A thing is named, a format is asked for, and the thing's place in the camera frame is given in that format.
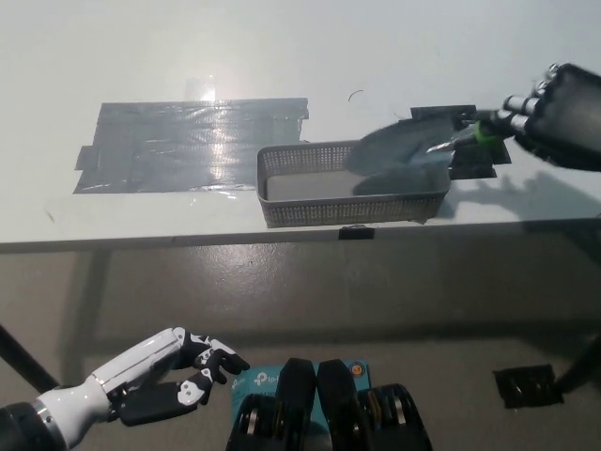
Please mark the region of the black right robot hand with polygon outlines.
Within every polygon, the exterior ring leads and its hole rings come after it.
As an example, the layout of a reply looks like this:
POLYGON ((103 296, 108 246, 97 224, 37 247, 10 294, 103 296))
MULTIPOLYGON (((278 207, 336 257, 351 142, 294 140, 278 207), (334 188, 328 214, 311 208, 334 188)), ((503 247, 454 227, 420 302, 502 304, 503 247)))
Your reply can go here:
POLYGON ((510 96, 487 119, 547 163, 600 170, 600 76, 571 63, 553 65, 528 97, 510 96))

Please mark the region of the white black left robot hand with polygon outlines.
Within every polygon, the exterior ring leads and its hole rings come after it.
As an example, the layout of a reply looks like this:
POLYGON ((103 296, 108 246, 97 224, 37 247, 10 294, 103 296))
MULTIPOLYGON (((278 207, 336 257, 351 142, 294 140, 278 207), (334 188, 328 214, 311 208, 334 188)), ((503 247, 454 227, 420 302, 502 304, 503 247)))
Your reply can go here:
POLYGON ((113 417, 127 427, 176 418, 206 405, 214 384, 250 368, 210 335, 167 328, 92 372, 113 417))

